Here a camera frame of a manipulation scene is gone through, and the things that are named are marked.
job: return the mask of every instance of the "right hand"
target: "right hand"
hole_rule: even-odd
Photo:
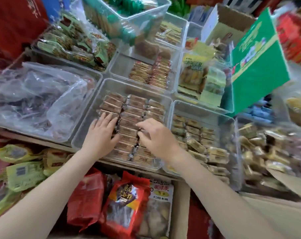
[[[170,163],[174,155],[182,149],[171,131],[155,119],[149,118],[137,123],[136,126],[143,128],[150,135],[149,139],[143,132],[138,132],[142,144],[153,155],[163,159],[165,162]]]

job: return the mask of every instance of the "clear plastic bin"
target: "clear plastic bin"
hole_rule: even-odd
[[[228,147],[230,147],[230,145],[233,146],[236,152],[234,153],[228,150],[228,152],[230,153],[230,161],[227,164],[226,168],[230,172],[230,186],[236,191],[240,190],[242,184],[242,170],[241,161],[237,156],[239,151],[237,122],[229,116],[212,112],[202,107],[186,103],[184,101],[176,100],[173,104],[170,129],[172,128],[172,120],[174,114],[199,121],[202,127],[214,129],[217,138],[219,138],[219,148],[228,150]],[[179,174],[167,169],[163,161],[162,169],[169,174],[180,176]]]
[[[147,64],[153,65],[154,61],[156,59],[156,55],[152,57],[152,59],[146,58],[144,56],[141,56],[136,53],[136,47],[131,47],[128,50],[126,50],[123,53],[120,53],[115,61],[113,62],[111,68],[110,68],[110,73],[111,75],[115,77],[119,77],[122,79],[127,80],[127,83],[136,85],[138,87],[144,88],[144,89],[149,89],[156,91],[158,93],[173,93],[174,92],[174,87],[176,83],[176,77],[178,74],[178,63],[179,63],[179,58],[180,58],[180,50],[177,48],[173,48],[172,46],[168,46],[166,44],[160,44],[160,46],[169,48],[171,52],[171,72],[169,73],[169,78],[168,78],[168,84],[167,88],[157,88],[155,86],[151,86],[148,84],[143,84],[138,81],[134,81],[129,79],[129,74],[132,70],[132,67],[134,63],[138,60],[145,62]]]
[[[87,106],[89,105],[89,103],[93,100],[93,97],[95,96],[96,92],[97,92],[97,88],[100,86],[103,76],[101,73],[98,72],[92,72],[92,69],[89,69],[87,67],[81,66],[81,67],[77,67],[77,66],[73,66],[72,64],[66,63],[63,60],[56,60],[55,58],[51,58],[49,56],[46,55],[41,55],[38,52],[35,52],[34,50],[28,50],[25,51],[19,58],[17,58],[13,64],[11,64],[9,67],[7,67],[3,73],[5,73],[7,70],[9,69],[17,69],[17,68],[21,68],[21,64],[22,62],[25,61],[31,61],[31,62],[37,62],[40,64],[45,64],[45,65],[62,65],[62,66],[69,66],[69,67],[73,67],[73,68],[77,68],[81,71],[86,72],[87,74],[89,74],[90,76],[92,76],[93,78],[96,79],[96,85],[94,87],[94,89],[92,90],[91,94],[83,101],[83,106],[81,108],[81,111],[76,119],[76,121],[74,122],[73,127],[71,128],[70,132],[68,135],[66,135],[63,139],[53,139],[52,137],[45,137],[45,136],[40,136],[38,134],[32,134],[32,133],[27,133],[24,132],[23,130],[17,130],[14,126],[8,126],[5,124],[2,124],[0,122],[0,127],[2,128],[6,128],[8,130],[14,131],[14,132],[18,132],[27,136],[31,136],[31,137],[35,137],[35,138],[40,138],[42,140],[48,140],[48,141],[53,141],[55,143],[66,143],[70,140],[70,138],[72,137],[72,135],[75,134],[75,130],[76,128],[79,127],[80,121],[82,120],[86,110],[87,110]]]
[[[86,18],[109,39],[120,39],[129,46],[155,36],[171,5],[169,0],[155,0],[158,7],[134,15],[120,15],[103,0],[82,0]]]
[[[188,31],[188,21],[186,19],[183,19],[181,17],[175,16],[171,13],[166,13],[164,16],[164,21],[169,22],[171,24],[176,25],[177,27],[181,28],[181,35],[180,35],[180,42],[174,46],[176,47],[184,47],[185,46],[185,42],[186,42],[186,35],[187,35],[187,31]],[[167,40],[163,40],[163,39],[157,39],[160,40],[163,43],[169,43]]]
[[[172,99],[171,98],[157,94],[155,92],[152,92],[152,91],[149,91],[146,89],[142,89],[142,88],[139,88],[139,87],[136,87],[133,85],[126,84],[121,81],[117,81],[114,79],[105,79],[102,82],[101,87],[98,90],[97,95],[96,95],[94,101],[92,102],[92,105],[89,108],[89,111],[87,112],[85,118],[83,119],[83,122],[72,141],[73,148],[81,149],[90,124],[92,123],[92,121],[95,118],[98,117],[96,110],[100,108],[100,104],[102,103],[105,95],[107,94],[107,91],[117,92],[124,96],[133,94],[136,96],[141,96],[141,97],[147,98],[148,100],[153,99],[153,100],[156,100],[157,102],[160,102],[161,104],[163,104],[165,106],[165,111],[166,111],[165,116],[164,116],[164,125],[169,127],[170,121],[171,121],[171,112],[170,111],[171,111],[171,107],[172,107]],[[147,168],[147,169],[151,169],[151,170],[158,170],[158,169],[160,169],[160,166],[161,166],[160,159],[155,159],[153,166],[143,166],[143,165],[131,162],[131,161],[125,161],[125,160],[121,160],[121,159],[117,159],[117,158],[111,158],[111,160],[115,161],[117,163],[134,166],[134,167],[138,167],[138,168]]]
[[[183,57],[184,54],[187,52],[184,52],[181,56],[180,56],[180,60],[179,60],[179,68],[177,69],[177,74],[176,74],[176,80],[175,80],[175,86],[174,86],[174,93],[175,96],[183,101],[195,104],[195,105],[199,105],[202,106],[206,109],[209,109],[211,111],[214,112],[218,112],[220,114],[228,114],[228,113],[233,113],[234,111],[234,101],[233,101],[233,89],[232,89],[232,82],[231,82],[231,69],[224,64],[215,62],[214,63],[214,67],[219,68],[220,70],[226,70],[227,71],[227,80],[226,80],[226,87],[224,89],[224,94],[222,96],[221,99],[221,103],[220,106],[213,106],[211,104],[199,101],[195,98],[191,98],[189,96],[183,95],[178,93],[178,85],[179,85],[179,78],[180,78],[180,74],[182,72],[181,68],[182,68],[182,61],[183,61]]]

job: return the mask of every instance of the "red packaging bag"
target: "red packaging bag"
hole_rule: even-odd
[[[148,197],[151,194],[149,179],[123,172],[101,213],[101,232],[112,239],[135,238],[139,231]]]
[[[101,214],[105,178],[91,168],[77,185],[68,201],[67,223],[81,226],[81,230],[96,223]]]

